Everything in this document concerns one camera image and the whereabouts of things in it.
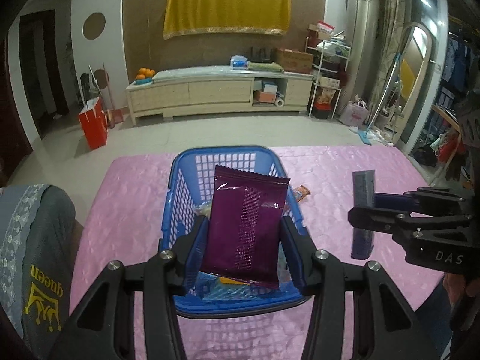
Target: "pink bag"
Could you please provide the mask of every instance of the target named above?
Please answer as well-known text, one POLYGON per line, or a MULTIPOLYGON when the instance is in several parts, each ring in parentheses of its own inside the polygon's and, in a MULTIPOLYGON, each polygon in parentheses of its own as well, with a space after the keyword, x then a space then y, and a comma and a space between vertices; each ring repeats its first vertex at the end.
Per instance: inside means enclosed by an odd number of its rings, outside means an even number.
POLYGON ((347 126, 360 127, 368 116, 368 109, 361 105, 348 103, 340 115, 340 122, 347 126))

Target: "metal screw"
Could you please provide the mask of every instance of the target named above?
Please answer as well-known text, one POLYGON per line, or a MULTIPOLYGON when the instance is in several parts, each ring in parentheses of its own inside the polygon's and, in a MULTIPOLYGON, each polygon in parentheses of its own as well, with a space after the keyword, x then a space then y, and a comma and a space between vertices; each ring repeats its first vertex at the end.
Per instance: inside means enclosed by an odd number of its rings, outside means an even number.
POLYGON ((380 268, 382 268, 378 261, 368 261, 367 266, 372 271, 380 271, 380 268))
POLYGON ((117 259, 113 260, 113 261, 110 261, 108 264, 107 264, 107 267, 111 270, 111 271, 116 271, 117 269, 119 269, 121 267, 122 263, 120 261, 118 261, 117 259))
POLYGON ((326 260, 330 256, 330 254, 323 249, 317 250, 315 252, 315 257, 318 258, 319 260, 326 260))
POLYGON ((174 256, 175 254, 170 249, 162 250, 160 252, 160 258, 162 260, 171 260, 174 256))

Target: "red paper bag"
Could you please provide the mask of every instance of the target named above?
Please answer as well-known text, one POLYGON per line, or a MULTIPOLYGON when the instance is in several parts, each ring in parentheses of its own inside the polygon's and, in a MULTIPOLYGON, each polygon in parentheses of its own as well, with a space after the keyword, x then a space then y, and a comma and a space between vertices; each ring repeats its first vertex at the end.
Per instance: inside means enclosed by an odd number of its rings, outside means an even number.
POLYGON ((87 105, 78 115, 78 120, 91 150, 107 144, 107 121, 102 111, 100 97, 87 101, 87 105))

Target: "blue plastic basket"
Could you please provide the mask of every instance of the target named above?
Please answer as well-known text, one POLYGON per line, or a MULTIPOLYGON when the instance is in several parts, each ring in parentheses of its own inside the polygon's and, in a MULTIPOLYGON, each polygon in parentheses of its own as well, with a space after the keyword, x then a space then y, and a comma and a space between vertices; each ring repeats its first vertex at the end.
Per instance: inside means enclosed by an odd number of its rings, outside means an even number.
MULTIPOLYGON (((191 231, 195 218, 194 207, 212 200, 216 165, 287 177, 279 158, 261 146, 205 147, 182 152, 173 161, 170 172, 162 221, 162 250, 171 249, 178 237, 191 231)), ((290 215, 298 231, 305 234, 303 217, 291 188, 286 202, 289 210, 285 215, 290 215)), ((226 318, 282 310, 306 300, 290 281, 281 283, 279 290, 255 299, 231 300, 226 297, 216 302, 203 301, 202 297, 214 286, 213 280, 199 273, 195 286, 188 290, 188 294, 175 297, 177 313, 188 318, 226 318)))

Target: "purple snack bag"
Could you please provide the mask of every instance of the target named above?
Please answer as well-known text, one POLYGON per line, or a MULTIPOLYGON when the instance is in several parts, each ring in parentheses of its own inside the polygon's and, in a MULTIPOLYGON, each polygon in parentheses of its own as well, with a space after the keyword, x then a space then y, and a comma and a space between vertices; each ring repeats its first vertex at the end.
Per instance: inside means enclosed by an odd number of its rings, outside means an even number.
POLYGON ((202 271, 278 288, 278 225, 289 181, 215 167, 215 190, 202 271))

